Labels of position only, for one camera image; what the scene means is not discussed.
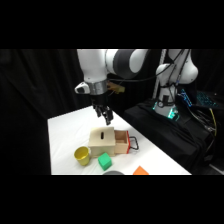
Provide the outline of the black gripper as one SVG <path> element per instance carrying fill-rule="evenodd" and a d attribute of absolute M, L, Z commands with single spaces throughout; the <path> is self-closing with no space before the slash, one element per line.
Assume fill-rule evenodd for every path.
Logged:
<path fill-rule="evenodd" d="M 105 118 L 106 124 L 110 125 L 111 121 L 113 120 L 113 112 L 108 107 L 108 96 L 107 94 L 101 94 L 101 95 L 91 95 L 91 102 L 93 105 L 93 109 L 95 110 L 98 118 L 102 116 L 100 108 L 103 109 L 103 116 Z"/>

